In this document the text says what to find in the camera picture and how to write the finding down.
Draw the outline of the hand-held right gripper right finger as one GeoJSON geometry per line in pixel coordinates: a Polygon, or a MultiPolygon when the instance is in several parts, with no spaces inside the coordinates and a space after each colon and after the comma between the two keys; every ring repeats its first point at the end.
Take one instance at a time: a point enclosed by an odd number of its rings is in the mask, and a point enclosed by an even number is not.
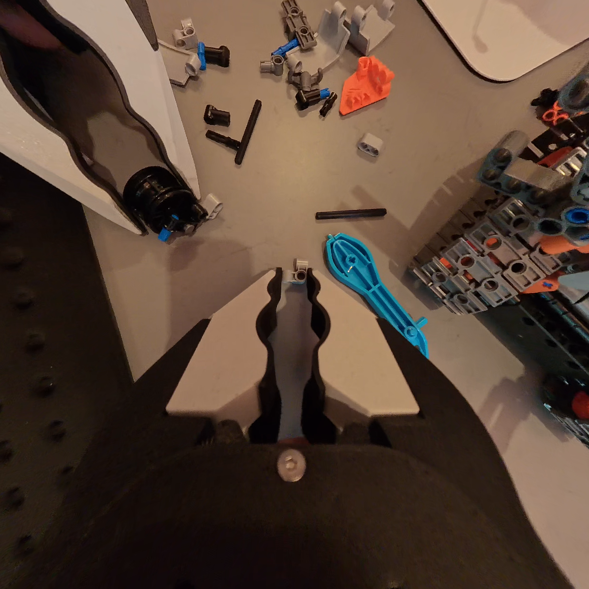
{"type": "Polygon", "coordinates": [[[320,272],[306,278],[317,337],[304,388],[304,436],[334,444],[349,427],[414,417],[420,408],[377,317],[320,272]]]}

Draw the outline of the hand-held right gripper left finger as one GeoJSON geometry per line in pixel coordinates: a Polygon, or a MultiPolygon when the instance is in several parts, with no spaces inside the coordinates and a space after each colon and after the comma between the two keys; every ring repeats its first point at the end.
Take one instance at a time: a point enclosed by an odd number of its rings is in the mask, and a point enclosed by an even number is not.
{"type": "Polygon", "coordinates": [[[250,442],[277,442],[282,398],[269,341],[277,326],[282,269],[266,272],[214,313],[166,411],[236,422],[250,442]]]}

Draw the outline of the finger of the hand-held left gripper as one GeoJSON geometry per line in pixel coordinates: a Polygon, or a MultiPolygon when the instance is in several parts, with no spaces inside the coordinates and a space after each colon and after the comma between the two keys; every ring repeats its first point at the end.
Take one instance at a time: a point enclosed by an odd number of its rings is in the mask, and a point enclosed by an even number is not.
{"type": "Polygon", "coordinates": [[[194,158],[158,48],[151,48],[128,1],[41,1],[81,37],[114,76],[127,112],[153,136],[170,171],[198,198],[194,158]]]}
{"type": "Polygon", "coordinates": [[[116,189],[93,174],[77,144],[28,95],[10,51],[1,51],[1,154],[116,225],[147,233],[116,189]]]}

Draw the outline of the black elbow with blue pin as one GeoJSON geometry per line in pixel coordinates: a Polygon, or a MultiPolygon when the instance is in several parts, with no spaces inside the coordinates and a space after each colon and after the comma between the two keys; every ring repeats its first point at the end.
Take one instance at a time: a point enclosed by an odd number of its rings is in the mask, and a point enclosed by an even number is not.
{"type": "Polygon", "coordinates": [[[203,42],[197,43],[197,56],[200,62],[199,71],[205,71],[209,64],[228,68],[230,65],[230,50],[225,45],[207,47],[203,42]]]}
{"type": "Polygon", "coordinates": [[[303,89],[296,93],[296,107],[299,111],[305,111],[308,108],[319,104],[330,96],[329,89],[313,88],[305,91],[303,89]]]}

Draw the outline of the black wheel hub assembly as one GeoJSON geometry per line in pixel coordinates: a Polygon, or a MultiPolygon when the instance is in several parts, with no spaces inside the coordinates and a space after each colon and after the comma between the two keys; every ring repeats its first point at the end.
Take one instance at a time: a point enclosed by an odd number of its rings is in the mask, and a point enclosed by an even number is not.
{"type": "Polygon", "coordinates": [[[163,243],[194,234],[203,223],[214,220],[224,206],[213,194],[198,198],[187,183],[162,166],[145,167],[133,174],[122,196],[163,243]]]}

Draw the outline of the small grey curved panel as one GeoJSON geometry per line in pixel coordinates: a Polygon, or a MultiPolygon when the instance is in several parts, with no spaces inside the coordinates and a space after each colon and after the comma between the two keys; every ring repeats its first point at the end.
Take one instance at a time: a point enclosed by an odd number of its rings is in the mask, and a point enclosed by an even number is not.
{"type": "Polygon", "coordinates": [[[193,51],[188,51],[158,40],[167,76],[173,85],[185,87],[191,78],[197,78],[202,61],[193,51]]]}

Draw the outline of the light grey perpendicular connector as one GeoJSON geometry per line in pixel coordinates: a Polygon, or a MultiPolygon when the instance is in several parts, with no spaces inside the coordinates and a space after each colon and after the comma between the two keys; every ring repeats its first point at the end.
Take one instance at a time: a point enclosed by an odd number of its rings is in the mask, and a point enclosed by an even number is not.
{"type": "Polygon", "coordinates": [[[181,19],[180,28],[173,31],[175,47],[183,50],[196,50],[198,37],[191,18],[181,19]]]}

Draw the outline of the short black axle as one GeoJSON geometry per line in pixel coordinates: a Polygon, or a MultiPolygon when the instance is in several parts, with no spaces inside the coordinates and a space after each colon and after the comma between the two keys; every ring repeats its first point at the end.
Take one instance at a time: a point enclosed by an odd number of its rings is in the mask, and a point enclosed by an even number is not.
{"type": "Polygon", "coordinates": [[[236,155],[234,158],[234,163],[238,166],[240,166],[242,164],[243,159],[246,154],[246,151],[247,151],[247,148],[248,148],[248,145],[251,142],[252,135],[253,135],[256,123],[258,121],[260,112],[261,112],[261,107],[262,107],[261,100],[256,99],[254,101],[252,112],[250,113],[250,116],[248,118],[248,122],[246,124],[246,128],[244,130],[243,136],[240,140],[239,148],[237,149],[236,155]]]}

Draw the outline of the long black axle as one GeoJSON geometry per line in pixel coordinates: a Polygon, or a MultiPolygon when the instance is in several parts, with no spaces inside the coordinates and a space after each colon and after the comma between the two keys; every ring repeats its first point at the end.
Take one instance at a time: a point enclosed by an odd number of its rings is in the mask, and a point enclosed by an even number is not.
{"type": "Polygon", "coordinates": [[[384,208],[353,209],[353,210],[332,210],[318,211],[315,213],[315,220],[338,220],[338,219],[360,219],[360,218],[382,218],[387,215],[384,208]]]}

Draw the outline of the dark grey flat connector plate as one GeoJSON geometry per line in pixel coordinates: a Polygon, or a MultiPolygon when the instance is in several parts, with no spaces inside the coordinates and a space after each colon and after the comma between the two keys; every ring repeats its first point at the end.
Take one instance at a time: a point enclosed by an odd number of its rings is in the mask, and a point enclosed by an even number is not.
{"type": "Polygon", "coordinates": [[[312,30],[306,13],[297,1],[282,1],[284,32],[288,41],[297,40],[298,46],[309,50],[317,46],[317,39],[312,30]]]}

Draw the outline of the dark grey claw joint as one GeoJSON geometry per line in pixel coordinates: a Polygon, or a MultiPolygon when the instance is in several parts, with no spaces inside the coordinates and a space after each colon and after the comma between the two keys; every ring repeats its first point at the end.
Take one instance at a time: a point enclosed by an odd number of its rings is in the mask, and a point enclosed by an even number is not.
{"type": "Polygon", "coordinates": [[[318,68],[317,71],[312,74],[303,69],[302,61],[294,55],[288,55],[286,63],[289,69],[287,83],[293,85],[298,90],[308,92],[313,88],[318,87],[322,81],[323,70],[321,68],[318,68]]]}

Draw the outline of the tracked toy vehicle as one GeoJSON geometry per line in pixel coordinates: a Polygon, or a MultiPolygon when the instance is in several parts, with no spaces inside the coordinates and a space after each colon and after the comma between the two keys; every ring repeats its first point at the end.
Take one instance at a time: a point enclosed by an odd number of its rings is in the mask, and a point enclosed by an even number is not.
{"type": "Polygon", "coordinates": [[[490,312],[548,373],[544,407],[588,447],[588,64],[530,106],[543,133],[491,148],[481,192],[409,270],[450,312],[490,312]]]}

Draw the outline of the large grey curved panel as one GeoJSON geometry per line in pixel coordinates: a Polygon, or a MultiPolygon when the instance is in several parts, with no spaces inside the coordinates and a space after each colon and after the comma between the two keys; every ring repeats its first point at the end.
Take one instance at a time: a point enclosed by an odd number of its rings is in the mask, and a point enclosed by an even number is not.
{"type": "Polygon", "coordinates": [[[348,44],[361,55],[370,55],[393,31],[394,8],[394,1],[380,1],[378,6],[367,8],[357,5],[344,23],[350,32],[348,44]]]}
{"type": "Polygon", "coordinates": [[[286,54],[290,71],[311,74],[321,70],[325,73],[342,55],[348,43],[350,31],[344,25],[346,7],[339,1],[331,10],[324,10],[318,30],[314,34],[316,44],[305,49],[298,46],[286,54]]]}

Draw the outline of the orange wedge panel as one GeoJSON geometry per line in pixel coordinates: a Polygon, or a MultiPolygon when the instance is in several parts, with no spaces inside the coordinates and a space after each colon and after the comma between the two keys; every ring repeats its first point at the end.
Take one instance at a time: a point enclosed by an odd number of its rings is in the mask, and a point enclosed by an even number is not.
{"type": "Polygon", "coordinates": [[[343,84],[339,114],[346,116],[386,99],[394,77],[393,70],[376,57],[360,57],[356,72],[343,84]]]}

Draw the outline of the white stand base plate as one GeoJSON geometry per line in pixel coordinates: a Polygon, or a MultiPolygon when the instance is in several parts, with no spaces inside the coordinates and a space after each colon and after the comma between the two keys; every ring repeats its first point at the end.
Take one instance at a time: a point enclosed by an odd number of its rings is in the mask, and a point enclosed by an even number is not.
{"type": "Polygon", "coordinates": [[[588,40],[588,1],[420,1],[474,74],[508,83],[588,40]]]}

